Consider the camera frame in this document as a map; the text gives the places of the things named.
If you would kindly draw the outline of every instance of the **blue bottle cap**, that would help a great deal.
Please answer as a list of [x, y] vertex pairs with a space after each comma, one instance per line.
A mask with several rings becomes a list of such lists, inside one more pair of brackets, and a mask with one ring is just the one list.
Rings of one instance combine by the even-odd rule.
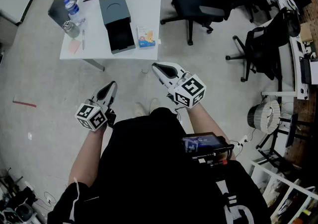
[[70, 0], [64, 0], [64, 4], [67, 4], [67, 3], [69, 3], [69, 1], [70, 1]]

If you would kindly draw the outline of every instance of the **red stripe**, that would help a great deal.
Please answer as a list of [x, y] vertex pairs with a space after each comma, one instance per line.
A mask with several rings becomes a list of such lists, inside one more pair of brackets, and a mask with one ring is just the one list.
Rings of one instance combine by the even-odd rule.
[[20, 102], [20, 101], [15, 101], [15, 100], [13, 100], [12, 102], [13, 102], [13, 103], [16, 103], [16, 104], [21, 104], [21, 105], [30, 106], [30, 107], [36, 107], [36, 105], [30, 104], [30, 103], [25, 103], [25, 102]]

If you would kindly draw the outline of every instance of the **bottle label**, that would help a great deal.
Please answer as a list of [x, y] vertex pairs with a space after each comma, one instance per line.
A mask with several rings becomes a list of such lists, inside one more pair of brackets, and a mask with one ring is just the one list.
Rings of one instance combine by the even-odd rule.
[[79, 6], [77, 4], [75, 4], [74, 8], [69, 10], [69, 14], [74, 15], [79, 11]]

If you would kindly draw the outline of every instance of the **white pen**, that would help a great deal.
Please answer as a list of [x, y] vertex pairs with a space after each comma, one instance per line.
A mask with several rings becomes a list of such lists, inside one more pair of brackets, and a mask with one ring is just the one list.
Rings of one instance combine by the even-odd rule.
[[82, 37], [83, 37], [82, 44], [83, 44], [83, 50], [84, 50], [84, 35], [85, 35], [85, 31], [83, 30], [82, 33], [83, 33], [83, 34], [82, 34]]

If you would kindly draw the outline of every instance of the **small product box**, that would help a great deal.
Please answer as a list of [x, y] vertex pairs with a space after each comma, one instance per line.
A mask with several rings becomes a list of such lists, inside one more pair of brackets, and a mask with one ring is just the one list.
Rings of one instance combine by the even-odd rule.
[[154, 31], [148, 25], [137, 26], [139, 47], [155, 46]]

